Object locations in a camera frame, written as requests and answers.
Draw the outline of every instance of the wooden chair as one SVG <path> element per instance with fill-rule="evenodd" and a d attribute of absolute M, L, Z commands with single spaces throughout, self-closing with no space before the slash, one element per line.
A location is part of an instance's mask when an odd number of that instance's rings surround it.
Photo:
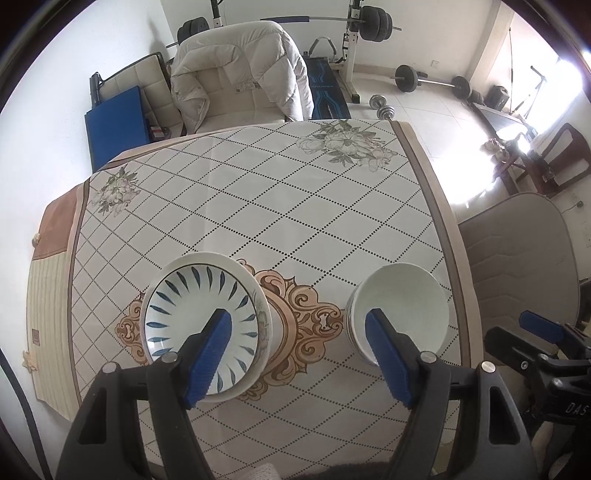
<path fill-rule="evenodd" d="M 544 191 L 539 192 L 547 195 L 548 197 L 553 197 L 554 195 L 577 183 L 579 180 L 585 178 L 587 175 L 591 174 L 591 148 L 589 148 L 589 144 L 581 132 L 579 132 L 571 124 L 564 124 L 560 128 L 558 133 L 556 133 L 552 139 L 552 142 L 550 142 L 548 147 L 546 147 L 546 149 L 540 155 L 541 159 L 545 161 L 546 157 L 550 154 L 560 138 L 567 131 L 570 133 L 572 141 L 562 152 L 556 155 L 556 157 L 554 157 L 550 162 L 547 162 L 550 170 L 554 173 L 554 175 L 556 175 L 566 168 L 576 164 L 580 160 L 585 160 L 587 162 L 587 169 L 561 184 L 558 184 L 554 178 L 548 179 L 545 183 Z M 528 170 L 523 172 L 517 178 L 517 182 L 525 178 L 527 174 Z"/>

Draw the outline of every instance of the blue gripper pad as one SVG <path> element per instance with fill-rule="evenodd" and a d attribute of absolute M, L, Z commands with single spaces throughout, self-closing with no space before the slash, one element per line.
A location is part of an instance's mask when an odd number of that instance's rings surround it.
<path fill-rule="evenodd" d="M 224 310 L 189 369 L 189 385 L 184 400 L 191 408 L 207 394 L 231 336 L 232 316 Z"/>
<path fill-rule="evenodd" d="M 519 316 L 519 326 L 542 340 L 558 343 L 564 340 L 562 325 L 526 310 Z"/>
<path fill-rule="evenodd" d="M 409 386 L 407 367 L 373 310 L 365 316 L 365 336 L 382 369 L 390 393 L 406 408 L 410 408 L 413 394 Z"/>

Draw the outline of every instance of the silver dumbbell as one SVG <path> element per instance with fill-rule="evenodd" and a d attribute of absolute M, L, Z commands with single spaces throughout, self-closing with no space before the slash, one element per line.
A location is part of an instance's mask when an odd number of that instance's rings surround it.
<path fill-rule="evenodd" d="M 384 95 L 372 95 L 369 99 L 369 106 L 377 110 L 376 114 L 380 120 L 394 120 L 394 108 L 386 105 L 387 102 Z"/>

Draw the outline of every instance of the white tile floor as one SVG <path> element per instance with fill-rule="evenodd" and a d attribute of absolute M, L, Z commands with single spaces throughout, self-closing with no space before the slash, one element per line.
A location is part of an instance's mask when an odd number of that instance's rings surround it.
<path fill-rule="evenodd" d="M 482 149 L 488 134 L 450 88 L 423 84 L 404 93 L 393 80 L 366 73 L 355 73 L 353 84 L 361 103 L 349 104 L 352 118 L 376 118 L 369 98 L 379 93 L 394 107 L 395 120 L 413 126 L 458 222 L 508 197 L 500 179 L 491 182 L 494 163 Z"/>

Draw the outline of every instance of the bowl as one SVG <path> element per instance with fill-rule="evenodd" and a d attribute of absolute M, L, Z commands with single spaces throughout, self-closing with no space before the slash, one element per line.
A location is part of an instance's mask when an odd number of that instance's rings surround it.
<path fill-rule="evenodd" d="M 256 279 L 238 262 L 213 252 L 183 255 L 162 269 L 145 293 L 141 336 L 151 363 L 178 352 L 217 309 L 232 316 L 232 335 L 202 401 L 225 401 L 248 390 L 269 360 L 271 311 Z"/>
<path fill-rule="evenodd" d="M 439 282 L 416 265 L 386 265 L 361 282 L 345 308 L 345 331 L 353 347 L 370 364 L 377 365 L 365 336 L 365 316 L 382 309 L 399 333 L 408 335 L 419 351 L 437 353 L 449 324 L 447 297 Z"/>

